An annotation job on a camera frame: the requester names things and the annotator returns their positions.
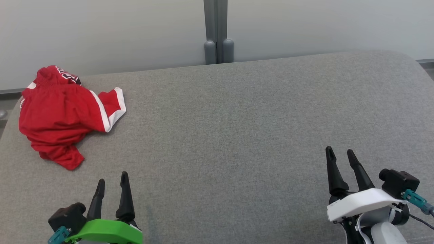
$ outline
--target cable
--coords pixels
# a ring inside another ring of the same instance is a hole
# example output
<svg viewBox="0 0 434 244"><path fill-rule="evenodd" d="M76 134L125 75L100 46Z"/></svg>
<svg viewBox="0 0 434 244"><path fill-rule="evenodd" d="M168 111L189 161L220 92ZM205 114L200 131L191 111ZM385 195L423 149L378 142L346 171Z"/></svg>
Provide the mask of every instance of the cable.
<svg viewBox="0 0 434 244"><path fill-rule="evenodd" d="M415 219L415 220L417 220L417 221L419 221L419 222L425 224L426 226L428 226L429 228L431 228L431 229L434 230L434 226L432 226L432 225L428 224L427 222L425 222L425 221L419 219L418 217L416 217L416 216L414 216L414 215L412 215L412 214L410 214L410 217L412 217L413 219Z"/></svg>

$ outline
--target teal cable connector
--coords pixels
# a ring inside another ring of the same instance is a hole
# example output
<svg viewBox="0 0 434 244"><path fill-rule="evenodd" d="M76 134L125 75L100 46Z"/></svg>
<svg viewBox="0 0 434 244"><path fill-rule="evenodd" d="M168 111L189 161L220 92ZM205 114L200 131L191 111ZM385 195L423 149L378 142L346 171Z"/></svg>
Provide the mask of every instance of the teal cable connector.
<svg viewBox="0 0 434 244"><path fill-rule="evenodd" d="M434 216L434 206L427 203L427 200L419 196L416 192L407 189L402 195L402 198L415 205L416 207L420 208L422 213Z"/></svg>

